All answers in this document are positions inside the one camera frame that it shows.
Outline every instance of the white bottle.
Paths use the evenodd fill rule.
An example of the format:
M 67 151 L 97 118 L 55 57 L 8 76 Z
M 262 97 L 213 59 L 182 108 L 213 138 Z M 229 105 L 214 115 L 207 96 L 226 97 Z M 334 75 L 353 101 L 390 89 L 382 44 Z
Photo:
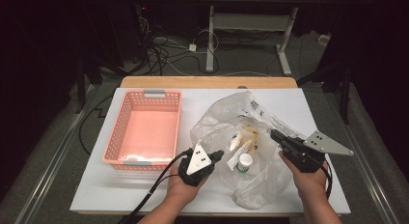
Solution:
M 237 131 L 231 140 L 230 151 L 235 150 L 240 145 L 241 139 L 243 139 L 243 134 Z
M 253 163 L 253 158 L 249 154 L 242 154 L 238 159 L 238 163 L 236 165 L 237 170 L 240 173 L 245 173 L 249 171 L 250 165 Z

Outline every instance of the clear plastic bag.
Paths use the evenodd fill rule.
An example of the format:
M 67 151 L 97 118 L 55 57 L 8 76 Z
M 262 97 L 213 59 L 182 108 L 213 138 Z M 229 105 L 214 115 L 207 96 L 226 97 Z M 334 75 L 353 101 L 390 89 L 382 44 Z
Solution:
M 231 169 L 228 161 L 240 147 L 231 151 L 235 133 L 243 133 L 243 140 L 254 138 L 247 130 L 251 126 L 258 133 L 251 152 L 253 164 L 245 173 Z M 257 210 L 274 200 L 291 182 L 292 174 L 278 155 L 278 144 L 270 138 L 271 128 L 289 136 L 300 136 L 256 102 L 251 92 L 233 94 L 213 103 L 191 129 L 192 143 L 201 145 L 208 153 L 223 150 L 225 154 L 216 165 L 216 177 L 232 190 L 234 202 L 247 210 Z

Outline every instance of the white desk frame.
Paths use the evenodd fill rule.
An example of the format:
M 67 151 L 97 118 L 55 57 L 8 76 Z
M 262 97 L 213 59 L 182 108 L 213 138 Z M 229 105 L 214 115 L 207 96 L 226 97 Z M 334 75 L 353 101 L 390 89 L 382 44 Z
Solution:
M 291 76 L 288 60 L 286 59 L 286 45 L 292 26 L 297 15 L 298 8 L 292 8 L 290 15 L 265 15 L 265 14 L 217 14 L 214 6 L 210 6 L 208 23 L 208 44 L 206 55 L 206 67 L 208 72 L 214 71 L 214 29 L 237 29 L 237 30 L 260 30 L 260 31 L 284 31 L 283 41 L 276 45 L 276 51 L 282 66 L 283 74 Z

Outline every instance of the plastic basket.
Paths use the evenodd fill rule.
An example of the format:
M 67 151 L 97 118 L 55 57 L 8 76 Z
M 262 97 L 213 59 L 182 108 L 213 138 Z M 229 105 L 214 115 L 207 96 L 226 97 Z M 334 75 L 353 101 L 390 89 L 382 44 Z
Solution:
M 176 154 L 180 104 L 181 91 L 127 91 L 102 160 L 115 169 L 163 170 Z

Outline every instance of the white table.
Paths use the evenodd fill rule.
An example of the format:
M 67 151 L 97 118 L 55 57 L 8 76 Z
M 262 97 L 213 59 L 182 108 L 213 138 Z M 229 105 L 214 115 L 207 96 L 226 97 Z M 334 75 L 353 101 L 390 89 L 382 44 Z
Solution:
M 130 213 L 142 201 L 159 173 L 120 171 L 102 162 L 102 155 L 109 139 L 116 115 L 126 88 L 115 93 L 105 122 L 95 143 L 94 150 L 85 169 L 81 183 L 75 193 L 70 210 L 80 213 L 126 214 Z M 181 89 L 182 106 L 177 139 L 177 153 L 192 146 L 190 129 L 202 117 L 207 108 L 216 100 L 244 89 Z M 313 116 L 301 89 L 252 89 L 256 100 L 293 129 L 309 136 L 316 130 Z M 336 213 L 350 213 L 341 190 L 341 185 L 333 170 L 333 190 L 330 203 Z M 166 194 L 167 182 L 161 183 L 141 209 L 146 213 L 158 205 Z M 260 210 L 245 210 L 231 199 L 232 191 L 217 176 L 210 176 L 198 197 L 189 204 L 182 215 L 219 215 L 219 216 L 293 216 L 301 215 L 303 207 L 297 195 L 295 185 L 291 183 L 275 202 Z

